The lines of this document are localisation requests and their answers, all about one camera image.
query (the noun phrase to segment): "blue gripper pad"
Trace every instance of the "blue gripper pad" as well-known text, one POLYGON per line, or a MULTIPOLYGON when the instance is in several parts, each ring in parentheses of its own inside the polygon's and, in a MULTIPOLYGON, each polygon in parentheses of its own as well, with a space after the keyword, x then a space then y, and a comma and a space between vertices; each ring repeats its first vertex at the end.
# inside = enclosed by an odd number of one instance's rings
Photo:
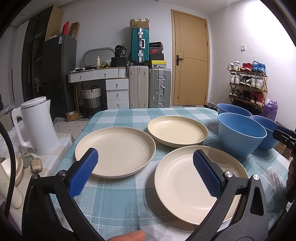
POLYGON ((198 171, 198 174, 202 178, 211 196, 219 197, 222 191, 221 182, 198 150, 193 153, 193 165, 198 171))
POLYGON ((69 181, 69 194, 72 198, 81 193, 89 176, 91 175, 93 169, 98 163, 98 151, 94 148, 90 149, 90 152, 88 154, 86 152, 87 155, 84 154, 83 157, 80 159, 80 161, 82 161, 82 164, 69 181))

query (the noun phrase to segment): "gray suitcase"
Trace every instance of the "gray suitcase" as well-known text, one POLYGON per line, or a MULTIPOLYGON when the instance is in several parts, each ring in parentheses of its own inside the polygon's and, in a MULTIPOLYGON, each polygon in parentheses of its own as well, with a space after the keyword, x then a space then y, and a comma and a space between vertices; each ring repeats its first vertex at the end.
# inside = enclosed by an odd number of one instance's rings
POLYGON ((130 66, 128 72, 130 109, 148 108, 148 66, 130 66))
POLYGON ((171 70, 149 69, 149 108, 170 107, 171 70))

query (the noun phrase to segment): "white kettle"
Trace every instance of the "white kettle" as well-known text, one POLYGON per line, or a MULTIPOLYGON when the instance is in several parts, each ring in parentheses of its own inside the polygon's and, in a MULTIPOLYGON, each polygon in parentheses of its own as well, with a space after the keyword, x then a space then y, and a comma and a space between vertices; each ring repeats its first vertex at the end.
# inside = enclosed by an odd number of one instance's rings
POLYGON ((52 124, 49 107, 50 100, 46 100, 46 97, 43 96, 21 104, 11 113, 22 146, 33 148, 40 156, 53 152, 59 146, 59 139, 52 124), (29 136, 27 142, 24 141, 18 127, 18 117, 24 121, 29 136))

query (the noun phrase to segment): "tablecloth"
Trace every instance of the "tablecloth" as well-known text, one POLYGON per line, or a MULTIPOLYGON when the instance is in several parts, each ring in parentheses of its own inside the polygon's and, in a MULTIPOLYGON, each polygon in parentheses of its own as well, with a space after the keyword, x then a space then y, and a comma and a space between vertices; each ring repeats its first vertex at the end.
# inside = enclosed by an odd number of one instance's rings
MULTIPOLYGON (((69 150, 70 146, 74 142, 74 138, 71 134, 57 133, 57 137, 59 139, 59 146, 52 153, 45 156, 38 156, 35 153, 31 153, 32 156, 34 156, 35 158, 40 158, 42 161, 43 170, 42 172, 39 173, 41 177, 54 175, 64 155, 66 154, 66 152, 69 150)), ((22 179, 17 185, 17 188, 21 192, 23 199, 25 198, 31 175, 32 175, 31 168, 30 167, 24 168, 22 172, 22 179)), ((4 199, 0 195, 0 203, 2 203, 3 201, 4 199)), ((17 222, 19 228, 21 229, 22 228, 22 207, 19 209, 10 207, 10 212, 14 217, 14 220, 17 222)))
MULTIPOLYGON (((146 131, 150 120, 166 115, 189 117, 203 123, 209 130, 203 144, 223 150, 218 136, 218 114, 214 110, 203 107, 106 110, 96 113, 89 121, 57 171, 67 170, 72 165, 75 161, 76 145, 92 131, 112 126, 128 126, 146 131)), ((90 176, 81 194, 74 199, 104 239, 141 229, 146 233, 145 240, 180 241, 194 231, 196 226, 179 220, 163 206, 154 186, 154 172, 158 163, 174 149, 156 142, 152 161, 142 171, 129 177, 105 179, 90 176)), ((274 149, 257 148, 247 157, 236 158, 243 164, 249 176, 260 176, 271 228, 286 204, 285 182, 289 162, 274 149)), ((63 217, 54 195, 52 200, 59 217, 63 217)), ((64 217, 62 223, 69 228, 64 217)), ((228 224, 229 221, 223 223, 220 229, 228 224)))

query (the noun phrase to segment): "purple bag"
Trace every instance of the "purple bag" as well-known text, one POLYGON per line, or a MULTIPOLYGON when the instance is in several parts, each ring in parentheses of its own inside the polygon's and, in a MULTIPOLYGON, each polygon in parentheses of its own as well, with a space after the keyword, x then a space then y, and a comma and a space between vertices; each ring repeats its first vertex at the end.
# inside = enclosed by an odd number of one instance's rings
POLYGON ((266 117, 272 121, 275 121, 276 119, 276 113, 277 113, 277 102, 268 100, 267 103, 263 106, 262 114, 261 116, 266 117))

